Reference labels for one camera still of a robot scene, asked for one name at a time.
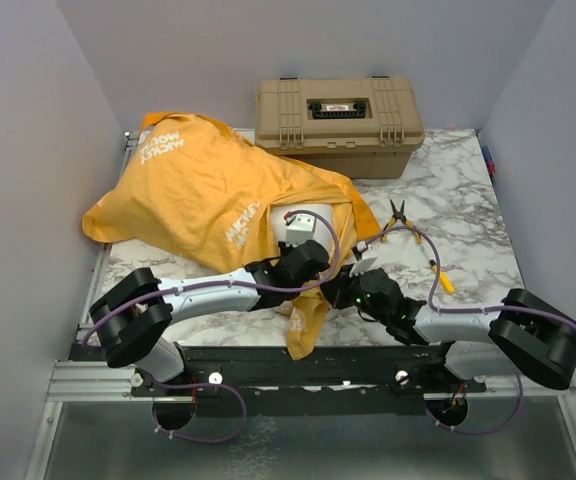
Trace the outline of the orange Mickey Mouse pillowcase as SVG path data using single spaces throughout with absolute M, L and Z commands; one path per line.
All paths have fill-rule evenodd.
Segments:
M 273 206 L 329 204 L 336 255 L 346 259 L 378 222 L 352 181 L 275 156 L 215 119 L 149 114 L 149 133 L 117 185 L 82 217 L 99 243 L 138 239 L 221 274 L 279 253 Z

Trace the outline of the tan plastic toolbox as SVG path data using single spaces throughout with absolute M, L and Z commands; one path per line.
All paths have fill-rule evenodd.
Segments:
M 399 178 L 425 140 L 406 77 L 281 78 L 256 94 L 255 143 L 353 179 Z

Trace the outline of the white pillow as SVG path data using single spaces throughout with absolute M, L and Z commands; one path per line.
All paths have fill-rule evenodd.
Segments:
M 330 263 L 336 256 L 335 238 L 330 229 L 324 224 L 322 219 L 325 219 L 330 227 L 333 226 L 333 209 L 329 204 L 290 204 L 285 206 L 273 206 L 270 209 L 270 224 L 276 239 L 276 244 L 279 248 L 279 242 L 284 241 L 285 238 L 285 221 L 284 216 L 288 212 L 305 213 L 309 211 L 317 219 L 317 226 L 315 237 L 313 240 L 321 244 L 329 253 Z

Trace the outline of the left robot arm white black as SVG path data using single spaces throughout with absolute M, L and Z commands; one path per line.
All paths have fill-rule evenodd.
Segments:
M 138 268 L 90 307 L 92 331 L 108 367 L 135 365 L 154 377 L 163 392 L 178 394 L 188 385 L 189 371 L 180 350 L 163 338 L 171 324 L 276 307 L 327 270 L 328 260 L 326 249 L 308 240 L 278 257 L 211 277 L 159 279 L 149 267 Z

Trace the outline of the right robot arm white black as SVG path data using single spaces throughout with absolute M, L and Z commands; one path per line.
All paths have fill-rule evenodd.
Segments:
M 427 367 L 429 383 L 440 391 L 477 376 L 515 372 L 543 387 L 566 390 L 576 370 L 576 321 L 526 290 L 510 290 L 500 310 L 436 311 L 424 300 L 404 296 L 381 268 L 354 274 L 345 266 L 321 291 L 333 308 L 355 308 L 403 345 L 446 346 L 445 357 Z

